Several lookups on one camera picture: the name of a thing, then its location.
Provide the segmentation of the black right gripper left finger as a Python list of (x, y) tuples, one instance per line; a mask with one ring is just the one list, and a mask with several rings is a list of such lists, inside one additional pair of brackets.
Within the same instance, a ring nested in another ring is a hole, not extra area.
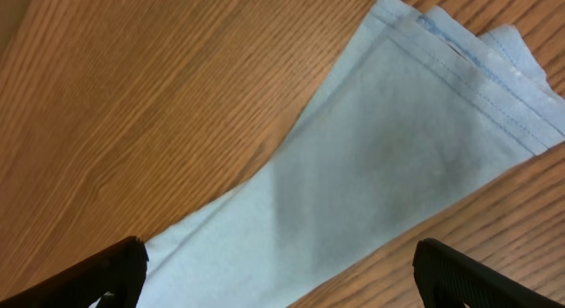
[(1, 302), (2, 308), (136, 307), (148, 256), (138, 237), (127, 237), (80, 263)]

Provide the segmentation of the light blue t-shirt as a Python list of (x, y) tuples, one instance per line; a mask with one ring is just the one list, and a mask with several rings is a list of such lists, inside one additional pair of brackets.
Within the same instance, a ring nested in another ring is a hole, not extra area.
[(147, 242), (141, 307), (285, 307), (564, 139), (513, 26), (378, 0), (252, 178)]

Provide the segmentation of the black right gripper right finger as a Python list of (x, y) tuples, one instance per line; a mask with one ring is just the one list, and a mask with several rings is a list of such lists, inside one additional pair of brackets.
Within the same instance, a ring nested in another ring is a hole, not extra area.
[(412, 265), (425, 308), (564, 308), (433, 238), (418, 242)]

